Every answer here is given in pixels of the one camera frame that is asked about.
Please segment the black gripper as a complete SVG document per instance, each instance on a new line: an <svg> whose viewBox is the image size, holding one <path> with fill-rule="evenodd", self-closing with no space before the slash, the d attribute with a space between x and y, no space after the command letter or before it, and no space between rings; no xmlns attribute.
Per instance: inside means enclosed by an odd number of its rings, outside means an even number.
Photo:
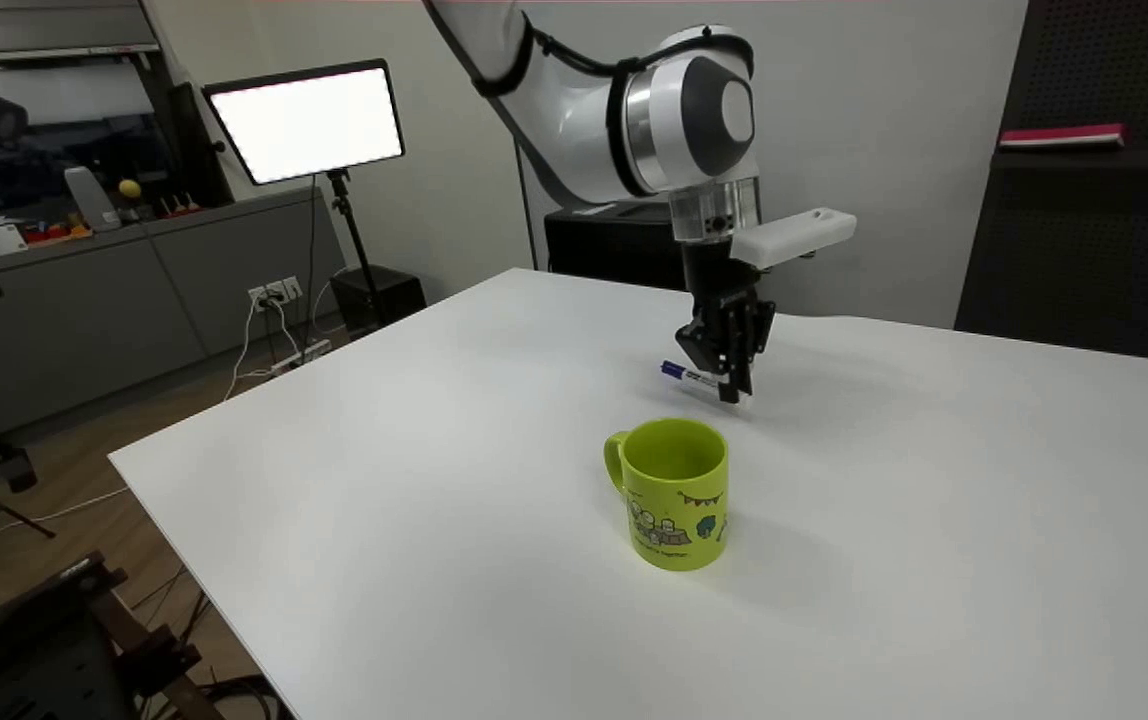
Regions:
<svg viewBox="0 0 1148 720"><path fill-rule="evenodd" d="M751 354L767 343L774 304L756 291L759 272L731 255L728 239L683 243L683 287L690 291L690 319L677 333L683 368L701 384L715 384L704 368L725 368L720 398L751 397Z"/></svg>

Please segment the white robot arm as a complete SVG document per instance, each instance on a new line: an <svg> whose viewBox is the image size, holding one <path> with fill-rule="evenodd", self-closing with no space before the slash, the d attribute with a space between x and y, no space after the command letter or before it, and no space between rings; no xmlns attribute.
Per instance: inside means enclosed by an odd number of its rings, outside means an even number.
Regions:
<svg viewBox="0 0 1148 720"><path fill-rule="evenodd" d="M751 45L701 23L653 53L597 58L520 0L424 0L424 13L550 198L666 203L690 291L677 343L725 402L749 397L770 333L759 272L731 255L731 239L759 225Z"/></svg>

